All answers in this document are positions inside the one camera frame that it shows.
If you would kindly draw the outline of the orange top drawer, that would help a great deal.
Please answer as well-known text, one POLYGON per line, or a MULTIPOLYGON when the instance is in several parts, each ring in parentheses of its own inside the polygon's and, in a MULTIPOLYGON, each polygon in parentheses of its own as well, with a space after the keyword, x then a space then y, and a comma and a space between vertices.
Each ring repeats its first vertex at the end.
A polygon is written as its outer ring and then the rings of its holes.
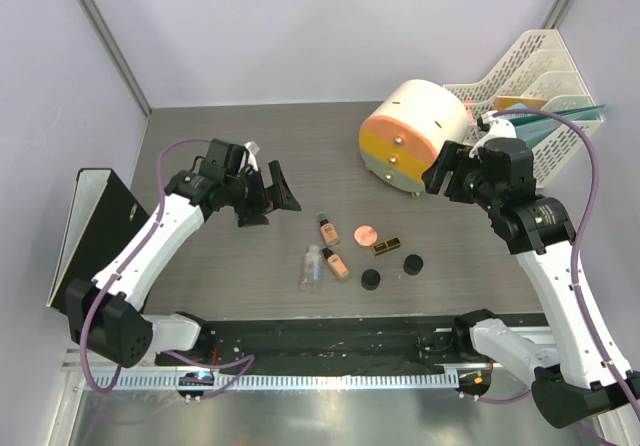
POLYGON ((371 115, 362 124, 361 131, 372 133, 425 163, 432 164, 437 157, 435 147, 425 135, 393 117, 371 115))

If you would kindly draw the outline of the beige foundation spray bottle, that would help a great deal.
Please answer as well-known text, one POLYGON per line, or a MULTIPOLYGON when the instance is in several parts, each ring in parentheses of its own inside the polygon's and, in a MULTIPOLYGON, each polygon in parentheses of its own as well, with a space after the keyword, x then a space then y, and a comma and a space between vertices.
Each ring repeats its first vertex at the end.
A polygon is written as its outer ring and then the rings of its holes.
POLYGON ((334 224, 329 221, 324 213, 317 214, 317 221, 320 228, 320 234, 326 246, 336 246, 340 242, 340 237, 334 224))

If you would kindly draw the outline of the cream cylindrical drawer organizer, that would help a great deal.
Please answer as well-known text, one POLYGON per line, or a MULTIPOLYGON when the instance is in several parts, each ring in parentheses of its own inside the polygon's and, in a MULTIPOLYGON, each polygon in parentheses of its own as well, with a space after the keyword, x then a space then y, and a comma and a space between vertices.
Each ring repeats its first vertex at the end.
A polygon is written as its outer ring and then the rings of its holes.
POLYGON ((371 115, 390 116, 418 130, 437 156, 445 141, 462 142, 470 127, 462 101, 443 86, 422 79, 403 82, 371 115))

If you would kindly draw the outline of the yellow drawer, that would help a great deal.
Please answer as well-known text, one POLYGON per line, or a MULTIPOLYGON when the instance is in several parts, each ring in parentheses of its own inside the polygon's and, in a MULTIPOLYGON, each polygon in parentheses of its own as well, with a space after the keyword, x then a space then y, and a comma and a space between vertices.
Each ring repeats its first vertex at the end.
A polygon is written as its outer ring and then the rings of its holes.
POLYGON ((435 161, 433 149, 424 146, 421 141, 398 145, 393 136, 381 138, 371 131, 359 134, 361 157, 371 169, 377 165, 383 170, 397 171, 414 179, 419 179, 435 161))

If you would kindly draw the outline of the beige foundation bottle black cap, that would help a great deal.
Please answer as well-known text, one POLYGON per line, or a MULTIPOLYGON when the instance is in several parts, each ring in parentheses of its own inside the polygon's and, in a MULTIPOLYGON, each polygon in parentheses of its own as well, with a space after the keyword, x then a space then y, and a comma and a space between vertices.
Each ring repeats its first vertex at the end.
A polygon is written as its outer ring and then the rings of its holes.
POLYGON ((350 271, 341 257, 328 247, 322 249, 322 254, 336 278, 341 282, 347 281, 350 271))

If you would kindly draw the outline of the clear plastic spray bottle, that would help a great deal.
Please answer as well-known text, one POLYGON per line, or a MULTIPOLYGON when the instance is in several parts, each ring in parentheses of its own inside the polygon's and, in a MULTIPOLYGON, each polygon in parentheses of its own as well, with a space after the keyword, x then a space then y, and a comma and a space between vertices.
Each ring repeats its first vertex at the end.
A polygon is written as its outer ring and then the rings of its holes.
POLYGON ((310 245, 302 263, 299 284, 302 291, 314 291, 318 288, 321 278, 322 259, 320 247, 315 244, 310 245))

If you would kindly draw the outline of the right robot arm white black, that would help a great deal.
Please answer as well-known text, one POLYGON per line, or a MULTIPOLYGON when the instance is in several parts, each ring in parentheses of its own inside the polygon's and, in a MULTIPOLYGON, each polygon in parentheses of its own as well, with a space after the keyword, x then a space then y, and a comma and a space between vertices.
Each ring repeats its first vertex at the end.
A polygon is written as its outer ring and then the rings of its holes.
POLYGON ((561 429, 635 404, 639 374, 610 335, 595 304, 563 204, 536 191, 533 153, 517 138, 474 149, 447 141, 422 175, 429 194, 476 204, 533 285, 555 345, 545 348, 481 309, 454 321, 457 357, 495 360, 529 386, 544 419, 561 429))

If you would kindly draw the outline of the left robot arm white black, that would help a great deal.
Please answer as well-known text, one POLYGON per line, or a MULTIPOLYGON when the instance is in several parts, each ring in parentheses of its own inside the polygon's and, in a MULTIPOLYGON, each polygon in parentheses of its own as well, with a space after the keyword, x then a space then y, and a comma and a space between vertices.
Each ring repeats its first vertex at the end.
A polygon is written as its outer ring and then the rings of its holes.
POLYGON ((155 211, 112 260, 71 280, 63 312, 74 342, 123 368, 149 351, 178 351, 193 365, 211 357, 213 341, 201 320, 146 315, 144 303, 169 260, 213 213, 230 207, 238 226, 247 227, 268 224, 275 210, 300 210, 278 161, 269 164, 271 185, 264 184, 257 150, 252 142, 209 141, 205 155, 161 186, 155 211))

